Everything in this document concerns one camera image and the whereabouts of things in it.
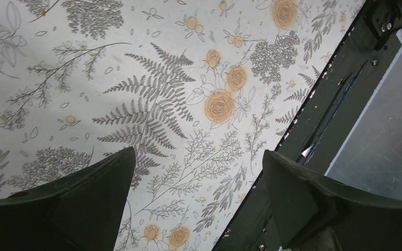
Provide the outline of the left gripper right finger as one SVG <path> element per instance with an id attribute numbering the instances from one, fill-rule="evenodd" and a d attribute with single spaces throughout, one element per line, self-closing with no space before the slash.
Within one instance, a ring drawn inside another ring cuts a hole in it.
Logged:
<path id="1" fill-rule="evenodd" d="M 263 176 L 290 250 L 402 250 L 402 200 L 369 193 L 266 150 Z"/>

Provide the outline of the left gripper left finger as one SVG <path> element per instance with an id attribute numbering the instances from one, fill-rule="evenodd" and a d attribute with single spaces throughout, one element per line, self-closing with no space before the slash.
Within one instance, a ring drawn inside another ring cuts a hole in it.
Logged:
<path id="1" fill-rule="evenodd" d="M 135 165 L 129 147 L 0 199 L 0 250 L 113 250 Z"/>

